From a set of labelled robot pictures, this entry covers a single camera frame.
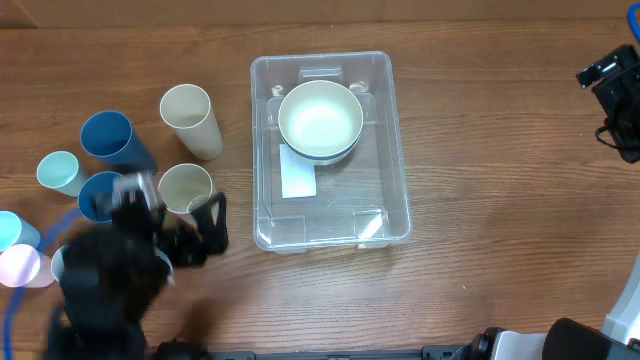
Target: plastic cup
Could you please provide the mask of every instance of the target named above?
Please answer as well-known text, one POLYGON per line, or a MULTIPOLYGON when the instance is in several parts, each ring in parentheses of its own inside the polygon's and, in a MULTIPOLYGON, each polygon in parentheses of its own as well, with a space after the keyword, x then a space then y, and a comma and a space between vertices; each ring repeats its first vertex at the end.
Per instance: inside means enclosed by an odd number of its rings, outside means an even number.
POLYGON ((54 151, 38 164, 36 177, 40 185, 69 196, 78 196, 87 174, 78 159, 68 151, 54 151))
POLYGON ((167 282, 172 285, 175 284, 176 281, 173 278, 173 264, 171 263, 171 260, 169 260, 169 257, 167 256, 167 254, 160 251, 160 249, 155 249, 155 254, 157 257, 160 258, 160 260, 164 261, 164 263, 167 264, 167 266, 169 267, 169 275, 167 276, 167 282))
POLYGON ((142 140, 133 130, 131 121, 117 111, 93 115, 82 127, 82 147, 90 155, 122 172, 158 172, 158 165, 142 140))
POLYGON ((172 167, 158 184, 158 193, 167 210, 182 215, 206 202, 215 191, 207 170, 195 164, 172 167))
POLYGON ((87 219, 96 223, 110 223, 111 214, 98 213, 94 206, 95 195, 99 193, 113 193, 113 181, 122 175, 113 171, 97 173, 87 180, 78 195, 78 207, 87 219))
POLYGON ((222 152, 222 135, 209 95, 201 87, 182 84, 160 100, 160 116, 195 157, 211 160, 222 152))
POLYGON ((54 279, 51 259, 30 245, 14 245, 0 254, 0 283, 8 287, 47 287, 54 279))
POLYGON ((40 233, 11 211, 0 211, 0 251, 17 244, 37 247, 40 233))
POLYGON ((53 254, 51 258, 51 276, 57 281, 60 282, 62 278, 62 273, 64 273, 64 259, 62 255, 64 254, 64 245, 61 246, 56 252, 53 254))

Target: wood grain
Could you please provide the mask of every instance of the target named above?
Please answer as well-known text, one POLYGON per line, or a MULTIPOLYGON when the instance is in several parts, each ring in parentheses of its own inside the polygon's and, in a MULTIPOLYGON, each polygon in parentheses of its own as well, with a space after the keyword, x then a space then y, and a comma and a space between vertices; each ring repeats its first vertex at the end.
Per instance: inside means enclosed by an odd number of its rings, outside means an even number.
MULTIPOLYGON (((261 353, 463 343, 564 316, 600 327, 638 253, 640 167, 596 143, 604 114, 574 75, 627 42, 622 20, 4 31, 0 208, 51 226, 74 200, 38 185, 38 161, 64 149, 103 169, 79 131, 117 109, 161 173, 202 164, 230 199, 228 252, 176 274, 144 322, 153 344, 195 304, 210 310, 211 350, 261 353), (252 238, 251 62, 372 49, 393 62, 411 240, 264 253, 252 238), (162 94, 184 82, 213 99, 225 141, 214 161, 193 158, 159 117, 162 94)), ((0 306, 9 295, 0 289, 0 306)), ((15 349, 41 348, 60 300, 57 286, 29 293, 15 349)))
POLYGON ((34 28, 31 18, 14 0, 0 0, 0 28, 34 28))
POLYGON ((13 0, 40 28, 622 18, 634 0, 13 0))

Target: black camera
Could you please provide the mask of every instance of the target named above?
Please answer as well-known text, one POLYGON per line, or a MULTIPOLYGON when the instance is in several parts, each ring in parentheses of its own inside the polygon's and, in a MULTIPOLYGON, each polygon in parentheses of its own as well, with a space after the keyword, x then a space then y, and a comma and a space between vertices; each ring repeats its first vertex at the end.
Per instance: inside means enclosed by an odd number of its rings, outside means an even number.
POLYGON ((593 87, 607 114, 596 139, 620 152, 629 162, 640 160, 640 57, 631 45, 623 45, 576 75, 583 88, 593 87), (601 137, 608 131, 613 143, 601 137))

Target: blue cup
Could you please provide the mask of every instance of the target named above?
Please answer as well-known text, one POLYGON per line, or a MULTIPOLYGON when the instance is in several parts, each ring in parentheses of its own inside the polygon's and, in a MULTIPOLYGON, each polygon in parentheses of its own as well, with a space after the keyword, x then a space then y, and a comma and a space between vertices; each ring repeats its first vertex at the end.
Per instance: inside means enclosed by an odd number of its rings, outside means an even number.
POLYGON ((17 214, 0 211, 0 251, 18 244, 36 248, 40 244, 40 233, 17 214))
POLYGON ((87 219, 108 224, 111 222, 111 213, 100 213, 95 206, 96 196, 111 196, 113 193, 113 181, 122 175, 113 171, 97 173, 84 183, 78 195, 78 207, 87 219))
POLYGON ((80 143, 86 152, 116 170, 158 173, 158 164, 133 130, 129 119, 117 111, 93 115, 82 127, 80 143))

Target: clear plastic container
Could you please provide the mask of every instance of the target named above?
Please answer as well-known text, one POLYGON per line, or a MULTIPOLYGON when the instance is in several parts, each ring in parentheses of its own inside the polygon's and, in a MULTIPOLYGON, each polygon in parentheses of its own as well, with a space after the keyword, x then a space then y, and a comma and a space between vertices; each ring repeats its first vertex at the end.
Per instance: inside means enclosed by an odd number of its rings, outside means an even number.
POLYGON ((261 249, 299 253, 315 247, 383 247, 407 240, 411 211, 391 59, 383 52, 267 56, 251 65, 253 230, 261 249), (316 166, 317 194, 282 197, 278 111, 301 83, 348 87, 364 113, 360 140, 343 160, 316 166))

